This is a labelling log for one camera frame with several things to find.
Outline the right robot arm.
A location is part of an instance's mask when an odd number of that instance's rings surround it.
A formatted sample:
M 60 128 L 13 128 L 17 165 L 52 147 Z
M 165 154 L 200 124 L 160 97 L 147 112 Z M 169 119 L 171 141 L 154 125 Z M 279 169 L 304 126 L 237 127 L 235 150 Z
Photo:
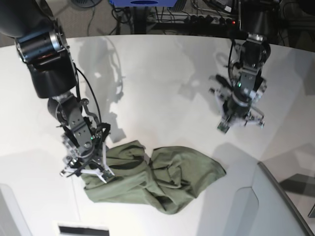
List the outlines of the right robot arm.
M 111 126 L 89 110 L 78 77 L 82 72 L 71 57 L 64 30 L 44 0 L 3 0 L 0 31 L 14 39 L 39 98 L 64 133 L 67 156 L 62 176 L 93 175 L 108 183 L 114 173 L 106 163 L 105 140 Z

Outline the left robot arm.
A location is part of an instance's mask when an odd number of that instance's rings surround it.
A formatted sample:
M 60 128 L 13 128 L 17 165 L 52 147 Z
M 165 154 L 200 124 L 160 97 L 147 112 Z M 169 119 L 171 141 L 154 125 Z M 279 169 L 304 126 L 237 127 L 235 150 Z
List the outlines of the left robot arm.
M 271 54 L 269 39 L 278 33 L 278 0 L 241 0 L 238 21 L 247 38 L 243 44 L 231 41 L 230 51 L 238 59 L 228 59 L 228 77 L 217 74 L 219 88 L 210 88 L 221 116 L 217 129 L 227 133 L 233 126 L 264 126 L 264 113 L 255 107 L 267 89 L 262 68 Z

